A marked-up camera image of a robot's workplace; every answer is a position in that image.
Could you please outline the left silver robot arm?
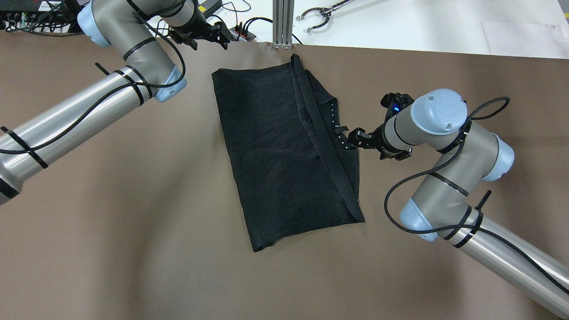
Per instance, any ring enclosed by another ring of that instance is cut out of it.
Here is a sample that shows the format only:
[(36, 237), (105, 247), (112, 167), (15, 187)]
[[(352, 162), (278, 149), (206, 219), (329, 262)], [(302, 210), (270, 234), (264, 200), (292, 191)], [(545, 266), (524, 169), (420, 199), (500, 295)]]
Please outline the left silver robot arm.
[(171, 46), (197, 48), (198, 39), (227, 48), (232, 35), (209, 24), (197, 0), (92, 0), (78, 22), (94, 43), (112, 47), (126, 65), (14, 130), (2, 127), (1, 203), (20, 194), (24, 182), (150, 99), (160, 103), (183, 90), (179, 68), (158, 43), (148, 20), (160, 16)]

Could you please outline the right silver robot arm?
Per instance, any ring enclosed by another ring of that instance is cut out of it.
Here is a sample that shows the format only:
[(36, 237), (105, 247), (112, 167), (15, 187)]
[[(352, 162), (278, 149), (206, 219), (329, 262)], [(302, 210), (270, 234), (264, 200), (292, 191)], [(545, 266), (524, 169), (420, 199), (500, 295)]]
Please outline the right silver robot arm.
[(433, 168), (395, 184), (384, 211), (399, 229), (432, 242), (445, 239), (562, 320), (568, 318), (568, 268), (540, 249), (485, 217), (482, 206), (467, 204), (481, 181), (495, 181), (511, 169), (514, 151), (478, 125), (476, 113), (508, 97), (498, 97), (468, 112), (459, 93), (440, 88), (418, 99), (384, 95), (384, 123), (373, 132), (356, 128), (348, 144), (375, 149), (380, 158), (404, 160), (414, 147), (428, 144), (441, 156)]

